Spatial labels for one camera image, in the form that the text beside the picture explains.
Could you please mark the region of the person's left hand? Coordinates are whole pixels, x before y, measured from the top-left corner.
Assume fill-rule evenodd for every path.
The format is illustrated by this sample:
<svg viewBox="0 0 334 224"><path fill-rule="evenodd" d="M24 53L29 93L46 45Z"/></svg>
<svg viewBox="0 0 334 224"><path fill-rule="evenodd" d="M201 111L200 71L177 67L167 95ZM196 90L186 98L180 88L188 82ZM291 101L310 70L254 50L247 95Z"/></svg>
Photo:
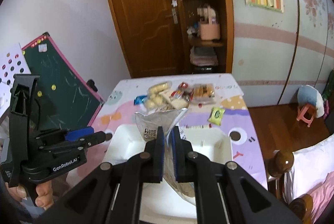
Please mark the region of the person's left hand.
<svg viewBox="0 0 334 224"><path fill-rule="evenodd" d="M18 202L21 202L27 197L27 193L22 185L9 188L8 183L5 183L9 194ZM35 203L39 208L49 209L53 204L53 189L52 181L48 181L36 186L36 193L38 194Z"/></svg>

